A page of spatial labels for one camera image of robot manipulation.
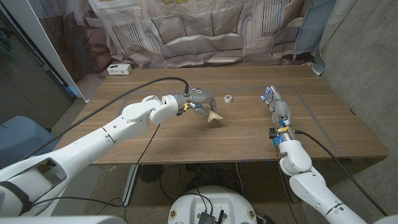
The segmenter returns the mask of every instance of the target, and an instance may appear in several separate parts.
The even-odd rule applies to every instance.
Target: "table leg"
[[[134,182],[136,181],[136,175],[137,175],[137,171],[138,171],[138,167],[137,169],[134,170],[134,168],[136,168],[137,165],[131,165],[130,166],[130,170],[129,170],[129,174],[127,175],[127,180],[126,180],[126,186],[124,188],[124,193],[123,193],[123,199],[126,199],[126,201],[124,202],[124,206],[127,206],[130,202],[130,197],[132,194],[132,187],[134,186]]]

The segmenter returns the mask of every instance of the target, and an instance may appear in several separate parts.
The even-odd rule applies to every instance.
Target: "white power strip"
[[[110,65],[107,71],[110,75],[129,75],[132,68],[130,64]]]

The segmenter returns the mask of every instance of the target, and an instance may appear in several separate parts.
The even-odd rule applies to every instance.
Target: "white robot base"
[[[209,215],[211,213],[211,205],[206,198],[213,205],[213,213],[210,216],[202,213],[206,210],[205,203],[200,196],[195,195],[198,194],[198,190],[192,189],[174,202],[170,209],[168,224],[212,224],[211,221],[221,223],[219,222],[221,210],[224,211],[222,224],[257,224],[253,206],[235,191],[220,186],[202,186],[199,187],[199,192],[204,196],[206,213]]]

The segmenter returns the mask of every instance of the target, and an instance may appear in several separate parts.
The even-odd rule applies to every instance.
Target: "robotic hand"
[[[318,210],[330,223],[366,223],[345,205],[327,186],[322,175],[312,166],[311,157],[292,129],[292,113],[274,86],[266,88],[261,96],[272,113],[277,131],[270,128],[269,136],[279,152],[285,155],[279,166],[291,176],[290,187],[295,195]]]
[[[174,97],[178,103],[177,116],[180,116],[187,109],[193,109],[196,114],[207,116],[208,122],[212,121],[213,119],[223,119],[217,114],[217,104],[214,96],[206,90],[201,88],[193,88],[188,91],[186,96],[181,94],[174,95]],[[206,103],[209,104],[210,108],[205,108],[202,105]]]

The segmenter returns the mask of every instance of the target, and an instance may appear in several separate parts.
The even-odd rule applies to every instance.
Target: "tape roll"
[[[230,102],[232,102],[232,96],[231,96],[231,95],[226,95],[226,96],[224,97],[224,101],[225,101],[225,103],[230,103]]]

